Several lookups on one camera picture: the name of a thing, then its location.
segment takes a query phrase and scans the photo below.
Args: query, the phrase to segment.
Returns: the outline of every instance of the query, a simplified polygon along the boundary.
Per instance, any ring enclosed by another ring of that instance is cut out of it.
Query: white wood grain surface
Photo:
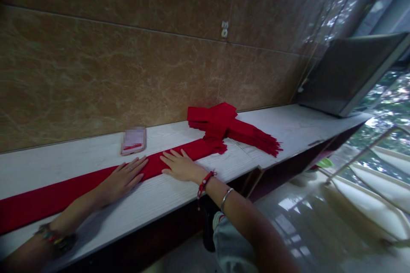
[[[314,145],[366,122],[371,117],[370,114],[361,113],[338,119],[299,105],[244,112],[239,113],[236,118],[271,134],[278,142],[282,143],[283,151],[280,151],[275,158],[254,146],[235,142],[258,163],[259,168],[266,169],[304,152],[311,147],[310,144],[316,141],[319,142]]]
[[[317,140],[326,140],[370,116],[362,114],[336,119],[297,105],[240,113],[238,119],[248,122],[282,142],[284,149],[274,158],[254,147],[226,139],[228,151],[213,154],[197,162],[208,170],[216,169],[218,177],[231,181],[250,170],[268,168],[309,148]],[[204,132],[188,127],[187,121],[150,127],[147,147],[150,155],[203,137]],[[121,134],[110,134],[72,142],[0,154],[0,199],[80,176],[136,157],[122,157]],[[76,248],[55,261],[46,271],[60,269],[95,252],[111,242],[143,227],[196,198],[197,186],[178,182],[166,175],[139,184],[118,203],[91,216],[78,230]],[[25,242],[49,217],[0,237],[0,258]]]

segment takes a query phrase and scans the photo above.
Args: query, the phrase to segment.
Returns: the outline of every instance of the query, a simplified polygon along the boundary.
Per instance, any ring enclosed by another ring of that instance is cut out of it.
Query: leg
[[[252,246],[221,211],[214,216],[213,228],[217,259],[225,273],[258,272]]]

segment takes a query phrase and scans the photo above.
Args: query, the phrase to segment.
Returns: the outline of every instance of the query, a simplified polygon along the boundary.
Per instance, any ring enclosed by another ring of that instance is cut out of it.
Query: wall socket
[[[229,22],[222,21],[222,33],[221,33],[222,38],[228,37],[228,28],[229,28]]]

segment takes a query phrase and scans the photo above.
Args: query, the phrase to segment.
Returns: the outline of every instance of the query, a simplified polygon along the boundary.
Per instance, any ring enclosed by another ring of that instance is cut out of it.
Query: folded red scarf
[[[190,126],[205,130],[205,136],[203,139],[173,149],[177,152],[184,149],[195,161],[210,154],[223,154],[226,145],[222,139],[228,136],[273,155],[277,154],[277,150],[281,150],[274,138],[252,125],[236,120],[235,111],[236,109],[227,103],[210,109],[190,107]],[[142,181],[161,174],[161,171],[167,168],[159,158],[161,155],[162,152],[148,156],[149,162],[143,169]],[[63,211],[78,197],[99,185],[116,167],[112,166],[0,200],[0,235]]]
[[[212,108],[201,108],[201,107],[189,107],[188,108],[188,124],[191,128],[196,128],[199,130],[206,131],[205,135],[208,134],[210,125],[214,126],[213,118],[219,117],[221,115],[221,110],[235,110],[235,108],[227,103],[222,103]],[[228,129],[225,131],[225,137],[229,137],[236,141],[255,146],[256,148],[277,157],[279,151],[283,149],[280,148],[280,143],[269,134],[264,133],[251,124],[241,122],[235,119],[237,116],[232,114],[222,114],[225,117],[224,123],[228,123]]]

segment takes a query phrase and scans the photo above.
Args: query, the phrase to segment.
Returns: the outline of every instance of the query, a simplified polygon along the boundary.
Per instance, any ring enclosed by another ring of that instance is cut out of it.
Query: red string bracelet
[[[206,175],[206,177],[204,178],[204,180],[202,181],[202,183],[199,185],[199,189],[198,189],[198,194],[196,195],[196,199],[198,200],[198,211],[201,210],[201,208],[199,207],[199,199],[201,198],[202,193],[205,190],[205,186],[208,183],[209,179],[215,175],[218,175],[217,172],[215,171],[211,171],[208,173],[208,175]]]

